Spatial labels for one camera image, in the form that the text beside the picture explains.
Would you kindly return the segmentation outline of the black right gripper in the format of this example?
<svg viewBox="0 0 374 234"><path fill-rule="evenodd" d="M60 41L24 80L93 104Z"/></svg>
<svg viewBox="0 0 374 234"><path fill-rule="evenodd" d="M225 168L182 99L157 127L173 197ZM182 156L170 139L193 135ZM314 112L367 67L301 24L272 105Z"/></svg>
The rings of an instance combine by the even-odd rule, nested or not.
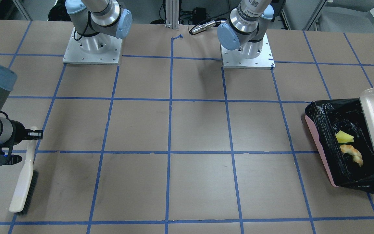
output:
<svg viewBox="0 0 374 234"><path fill-rule="evenodd" d="M15 165L22 161L19 155L13 155L14 145L24 140L42 140L43 130L27 129L18 121L2 121L0 134L0 166Z"/></svg>

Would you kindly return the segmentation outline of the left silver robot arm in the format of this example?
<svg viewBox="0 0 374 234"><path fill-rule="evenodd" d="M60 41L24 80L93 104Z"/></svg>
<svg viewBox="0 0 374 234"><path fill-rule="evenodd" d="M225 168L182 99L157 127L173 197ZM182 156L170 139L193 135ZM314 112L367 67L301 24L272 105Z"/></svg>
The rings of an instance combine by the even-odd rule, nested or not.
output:
<svg viewBox="0 0 374 234"><path fill-rule="evenodd" d="M217 28L221 46L233 51L246 43L261 42L274 15L270 3L270 0L242 0Z"/></svg>

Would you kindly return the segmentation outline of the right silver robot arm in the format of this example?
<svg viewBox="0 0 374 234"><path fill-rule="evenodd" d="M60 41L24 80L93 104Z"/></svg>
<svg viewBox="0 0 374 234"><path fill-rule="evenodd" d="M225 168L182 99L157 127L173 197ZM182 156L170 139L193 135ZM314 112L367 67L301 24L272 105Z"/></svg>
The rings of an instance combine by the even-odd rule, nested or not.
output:
<svg viewBox="0 0 374 234"><path fill-rule="evenodd" d="M69 64L118 64L122 40L133 23L132 13L117 0L66 0L65 9L74 31L63 62ZM0 65L0 113L12 92L17 75ZM22 157L12 150L24 140L41 140L42 130L27 129L22 123L0 117L0 166L14 165Z"/></svg>

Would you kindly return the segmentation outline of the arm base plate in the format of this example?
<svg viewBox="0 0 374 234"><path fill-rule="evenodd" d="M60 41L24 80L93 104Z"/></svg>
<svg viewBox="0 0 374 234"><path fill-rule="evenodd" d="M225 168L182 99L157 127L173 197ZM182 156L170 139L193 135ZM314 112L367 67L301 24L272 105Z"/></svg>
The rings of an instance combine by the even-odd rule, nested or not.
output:
<svg viewBox="0 0 374 234"><path fill-rule="evenodd" d="M64 52L62 62L65 64L83 65L119 65L122 55L123 39L98 34L93 37L80 37L75 33L75 28L71 32L67 48Z"/></svg>
<svg viewBox="0 0 374 234"><path fill-rule="evenodd" d="M260 42L246 42L235 50L228 50L222 45L220 49L224 68L273 70L276 67L267 34Z"/></svg>

